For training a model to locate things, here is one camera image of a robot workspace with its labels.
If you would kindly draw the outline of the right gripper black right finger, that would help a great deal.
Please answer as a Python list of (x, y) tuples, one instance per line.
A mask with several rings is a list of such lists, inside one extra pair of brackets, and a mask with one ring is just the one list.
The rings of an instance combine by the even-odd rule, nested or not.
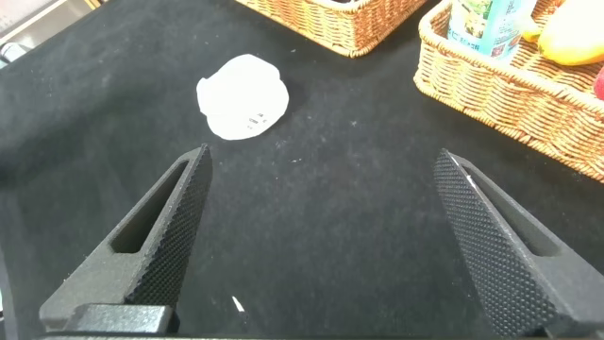
[(496, 334), (602, 337), (601, 273), (468, 160), (444, 149), (433, 174)]

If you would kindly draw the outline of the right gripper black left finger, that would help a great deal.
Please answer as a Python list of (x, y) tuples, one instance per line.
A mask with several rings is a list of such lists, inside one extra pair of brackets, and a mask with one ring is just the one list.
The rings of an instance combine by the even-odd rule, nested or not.
[(174, 308), (212, 180), (206, 144), (180, 156), (41, 306), (48, 331), (62, 331), (86, 304)]

